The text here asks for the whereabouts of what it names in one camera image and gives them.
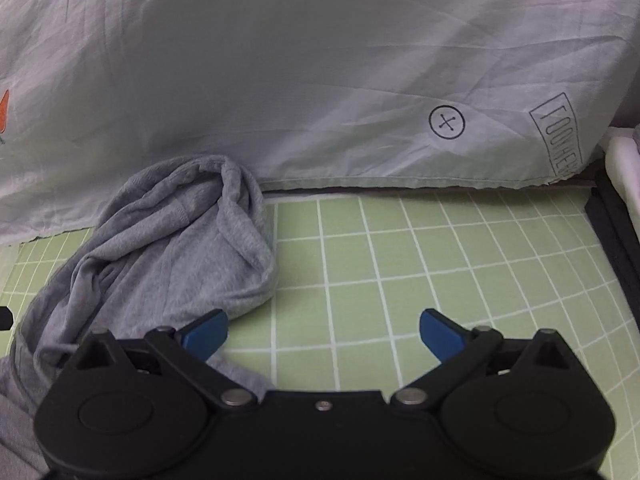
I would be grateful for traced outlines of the white folded garment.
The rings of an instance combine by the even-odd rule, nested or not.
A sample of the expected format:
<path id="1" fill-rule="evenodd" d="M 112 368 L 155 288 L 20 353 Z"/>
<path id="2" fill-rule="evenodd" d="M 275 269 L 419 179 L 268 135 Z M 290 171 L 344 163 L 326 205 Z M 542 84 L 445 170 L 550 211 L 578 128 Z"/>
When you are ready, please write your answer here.
<path id="1" fill-rule="evenodd" d="M 636 234 L 640 235 L 640 156 L 632 138 L 634 128 L 608 128 L 603 149 L 606 173 L 627 206 Z"/>

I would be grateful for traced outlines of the black folded garment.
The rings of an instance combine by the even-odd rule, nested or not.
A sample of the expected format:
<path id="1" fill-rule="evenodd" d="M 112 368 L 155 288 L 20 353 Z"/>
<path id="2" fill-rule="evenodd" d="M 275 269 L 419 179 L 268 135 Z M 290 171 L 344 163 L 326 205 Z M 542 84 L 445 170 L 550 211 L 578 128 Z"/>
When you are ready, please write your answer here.
<path id="1" fill-rule="evenodd" d="M 639 325 L 639 240 L 628 208 L 604 169 L 594 175 L 585 212 Z"/>

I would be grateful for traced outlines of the grey carrot print sheet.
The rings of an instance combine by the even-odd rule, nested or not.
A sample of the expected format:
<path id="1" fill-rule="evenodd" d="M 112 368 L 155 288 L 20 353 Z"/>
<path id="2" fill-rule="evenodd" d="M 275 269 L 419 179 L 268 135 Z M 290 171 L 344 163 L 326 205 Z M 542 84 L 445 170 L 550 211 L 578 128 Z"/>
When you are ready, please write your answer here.
<path id="1" fill-rule="evenodd" d="M 196 153 L 266 190 L 550 184 L 638 70 L 639 0 L 1 0 L 1 239 Z"/>

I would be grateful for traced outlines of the grey zip hoodie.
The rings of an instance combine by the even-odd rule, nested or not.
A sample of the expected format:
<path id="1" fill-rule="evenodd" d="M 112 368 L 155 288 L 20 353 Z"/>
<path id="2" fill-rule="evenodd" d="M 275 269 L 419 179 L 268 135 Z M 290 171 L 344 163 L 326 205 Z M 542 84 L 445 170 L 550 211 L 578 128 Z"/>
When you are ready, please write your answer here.
<path id="1" fill-rule="evenodd" d="M 273 296 L 277 275 L 262 192 L 236 162 L 183 156 L 130 178 L 30 302 L 1 361 L 2 477 L 47 472 L 32 420 L 90 330 L 138 339 L 215 309 L 239 318 Z"/>

